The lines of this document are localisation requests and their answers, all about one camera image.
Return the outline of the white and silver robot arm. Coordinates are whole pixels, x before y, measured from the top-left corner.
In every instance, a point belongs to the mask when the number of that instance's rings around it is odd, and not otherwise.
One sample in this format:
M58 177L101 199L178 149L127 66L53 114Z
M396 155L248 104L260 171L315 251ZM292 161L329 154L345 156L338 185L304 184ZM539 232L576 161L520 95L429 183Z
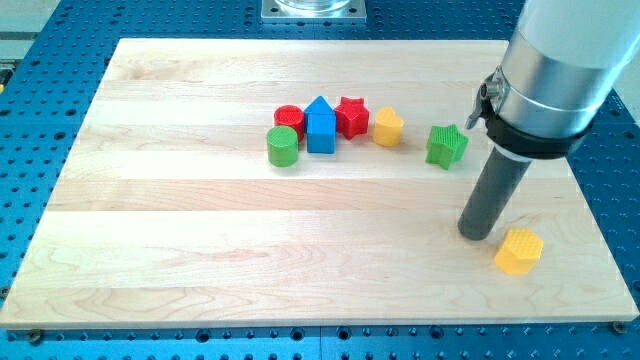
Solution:
M582 132L639 49L639 0L528 0L501 62L498 115L538 137Z

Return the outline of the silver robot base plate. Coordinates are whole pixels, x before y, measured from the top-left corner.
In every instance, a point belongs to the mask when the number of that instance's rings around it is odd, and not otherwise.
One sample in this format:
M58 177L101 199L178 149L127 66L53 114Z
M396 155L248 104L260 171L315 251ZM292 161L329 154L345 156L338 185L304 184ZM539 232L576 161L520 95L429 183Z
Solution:
M262 0L261 18L267 22L365 21L365 0Z

